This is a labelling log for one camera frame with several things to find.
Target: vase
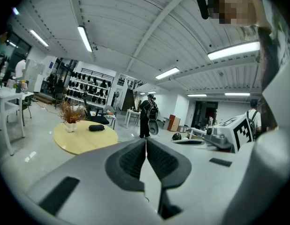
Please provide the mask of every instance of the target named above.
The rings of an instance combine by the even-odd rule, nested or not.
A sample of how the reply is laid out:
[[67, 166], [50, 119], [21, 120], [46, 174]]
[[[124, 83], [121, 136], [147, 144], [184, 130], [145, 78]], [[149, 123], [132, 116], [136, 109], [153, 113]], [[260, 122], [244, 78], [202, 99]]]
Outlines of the vase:
[[77, 124], [76, 123], [67, 123], [66, 122], [66, 131], [68, 133], [75, 132], [77, 130]]

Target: white shirt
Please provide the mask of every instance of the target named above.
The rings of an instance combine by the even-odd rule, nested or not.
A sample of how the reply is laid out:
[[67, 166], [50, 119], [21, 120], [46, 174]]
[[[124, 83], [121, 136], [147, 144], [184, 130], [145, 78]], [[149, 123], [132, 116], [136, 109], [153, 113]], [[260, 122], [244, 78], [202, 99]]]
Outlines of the white shirt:
[[[248, 118], [252, 119], [254, 113], [256, 112], [255, 109], [251, 109], [248, 113]], [[254, 119], [253, 119], [253, 123], [254, 123], [254, 133], [256, 132], [256, 129], [258, 127], [262, 126], [262, 122], [261, 122], [261, 113], [257, 112], [257, 114], [255, 115]]]
[[15, 67], [15, 77], [23, 77], [23, 70], [25, 69], [26, 62], [24, 60], [19, 61]]

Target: shelf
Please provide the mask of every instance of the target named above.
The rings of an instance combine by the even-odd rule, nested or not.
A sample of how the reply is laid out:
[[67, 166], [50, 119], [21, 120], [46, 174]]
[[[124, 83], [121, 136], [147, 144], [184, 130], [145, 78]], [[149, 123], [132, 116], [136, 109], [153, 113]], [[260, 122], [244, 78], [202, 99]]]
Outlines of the shelf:
[[[72, 90], [72, 91], [76, 91], [76, 92], [84, 92], [84, 91], [81, 91], [81, 90], [75, 90], [75, 89], [72, 89], [72, 88], [68, 88], [68, 90]], [[107, 99], [107, 97], [101, 97], [101, 96], [98, 96], [98, 95], [95, 95], [95, 94], [91, 94], [91, 93], [87, 93], [87, 94], [90, 95], [90, 96], [97, 97], [97, 98]]]
[[82, 83], [82, 84], [86, 84], [86, 85], [89, 85], [89, 86], [92, 86], [92, 87], [97, 87], [97, 88], [102, 88], [100, 86], [96, 86], [96, 85], [93, 85], [93, 84], [89, 84], [89, 83], [86, 83], [86, 82], [82, 82], [82, 81], [78, 81], [78, 78], [76, 78], [76, 80], [70, 80], [72, 82], [78, 82], [78, 83]]
[[[68, 98], [68, 97], [70, 99], [76, 100], [78, 102], [82, 102], [82, 103], [84, 102], [82, 99], [79, 99], [79, 98], [76, 98], [76, 97], [72, 97], [72, 96], [67, 95], [66, 98]], [[102, 107], [102, 108], [105, 107], [105, 105], [102, 105], [102, 104], [99, 104], [99, 103], [93, 103], [93, 102], [90, 102], [90, 101], [87, 101], [87, 104], [95, 106], [95, 107]]]
[[83, 73], [83, 72], [81, 72], [81, 75], [83, 75], [83, 74], [85, 75], [86, 78], [87, 78], [88, 76], [91, 76], [91, 77], [96, 77], [96, 78], [98, 78], [100, 81], [106, 80], [107, 82], [112, 82], [112, 80], [107, 79], [107, 78], [98, 77], [98, 75], [96, 76], [96, 75], [91, 75], [91, 74], [87, 74], [87, 73]]

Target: black pants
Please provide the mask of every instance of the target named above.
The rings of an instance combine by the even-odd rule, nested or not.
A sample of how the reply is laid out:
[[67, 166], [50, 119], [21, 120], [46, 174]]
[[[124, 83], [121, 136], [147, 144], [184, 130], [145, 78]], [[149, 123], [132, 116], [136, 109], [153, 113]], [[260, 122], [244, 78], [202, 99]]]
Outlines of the black pants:
[[149, 137], [149, 126], [148, 126], [148, 117], [144, 116], [140, 119], [140, 138]]

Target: black helmet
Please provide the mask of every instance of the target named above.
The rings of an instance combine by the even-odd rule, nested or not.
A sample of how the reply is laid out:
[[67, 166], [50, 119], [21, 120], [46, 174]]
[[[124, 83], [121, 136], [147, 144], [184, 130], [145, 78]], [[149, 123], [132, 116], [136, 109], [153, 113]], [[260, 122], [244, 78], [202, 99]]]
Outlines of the black helmet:
[[177, 140], [181, 140], [182, 139], [182, 136], [180, 133], [175, 133], [173, 136], [172, 136], [172, 141], [177, 141]]

